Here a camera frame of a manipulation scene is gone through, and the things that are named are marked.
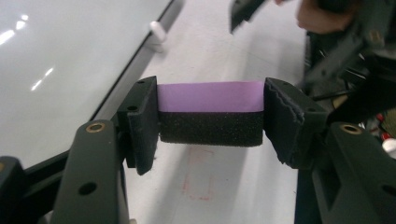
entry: purple foam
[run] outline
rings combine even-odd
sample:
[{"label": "purple foam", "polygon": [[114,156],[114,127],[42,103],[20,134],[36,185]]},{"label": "purple foam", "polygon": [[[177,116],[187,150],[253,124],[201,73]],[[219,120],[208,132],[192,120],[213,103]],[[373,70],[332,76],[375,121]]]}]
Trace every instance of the purple foam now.
[{"label": "purple foam", "polygon": [[264,86],[260,81],[158,85],[162,112],[260,112]]}]

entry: white clip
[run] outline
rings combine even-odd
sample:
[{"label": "white clip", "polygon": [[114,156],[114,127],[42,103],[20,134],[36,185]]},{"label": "white clip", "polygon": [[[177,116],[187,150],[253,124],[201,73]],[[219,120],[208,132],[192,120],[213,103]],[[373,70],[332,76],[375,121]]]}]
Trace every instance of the white clip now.
[{"label": "white clip", "polygon": [[149,24],[149,29],[151,31],[151,37],[148,42],[150,47],[156,52],[163,52],[162,43],[166,40],[166,32],[163,26],[157,21],[152,21]]}]

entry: human hand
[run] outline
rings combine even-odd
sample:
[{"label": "human hand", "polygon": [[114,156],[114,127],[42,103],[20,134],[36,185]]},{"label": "human hand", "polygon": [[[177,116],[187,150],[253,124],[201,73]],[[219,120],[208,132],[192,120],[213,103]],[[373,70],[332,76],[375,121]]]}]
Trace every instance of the human hand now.
[{"label": "human hand", "polygon": [[[284,0],[275,0],[281,5]],[[316,34],[344,31],[359,9],[355,1],[345,13],[333,13],[318,6],[318,0],[302,0],[297,12],[298,26]]]}]

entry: gray floor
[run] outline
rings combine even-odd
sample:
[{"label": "gray floor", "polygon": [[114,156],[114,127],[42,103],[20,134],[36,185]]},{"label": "gray floor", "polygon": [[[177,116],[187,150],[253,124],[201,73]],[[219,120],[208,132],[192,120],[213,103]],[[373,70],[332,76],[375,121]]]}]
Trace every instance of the gray floor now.
[{"label": "gray floor", "polygon": [[[230,0],[187,0],[144,77],[159,83],[262,80],[297,83],[304,67],[298,1],[268,3],[229,33]],[[152,171],[127,170],[129,210],[138,224],[292,223],[297,172],[260,147],[160,143]]]}]

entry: mounting hole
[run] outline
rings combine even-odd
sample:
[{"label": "mounting hole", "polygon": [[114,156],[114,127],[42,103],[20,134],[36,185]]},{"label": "mounting hole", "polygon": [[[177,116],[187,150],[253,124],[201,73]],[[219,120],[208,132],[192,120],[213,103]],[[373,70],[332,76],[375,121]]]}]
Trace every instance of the mounting hole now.
[{"label": "mounting hole", "polygon": [[128,106],[127,109],[130,110],[130,111],[137,111],[137,106],[135,106],[135,105],[130,105],[130,106]]},{"label": "mounting hole", "polygon": [[383,185],[382,190],[384,190],[386,193],[390,194],[391,196],[396,197],[396,188],[394,188],[393,186]]},{"label": "mounting hole", "polygon": [[97,188],[97,186],[95,183],[89,182],[89,183],[82,185],[79,188],[78,193],[79,193],[79,195],[89,195],[89,194],[92,194],[96,190],[96,188]]},{"label": "mounting hole", "polygon": [[99,133],[101,132],[106,125],[104,123],[93,123],[85,129],[87,133]]},{"label": "mounting hole", "polygon": [[343,124],[341,125],[341,129],[346,132],[346,133],[350,133],[350,134],[361,134],[361,129],[349,125],[349,124]]}]

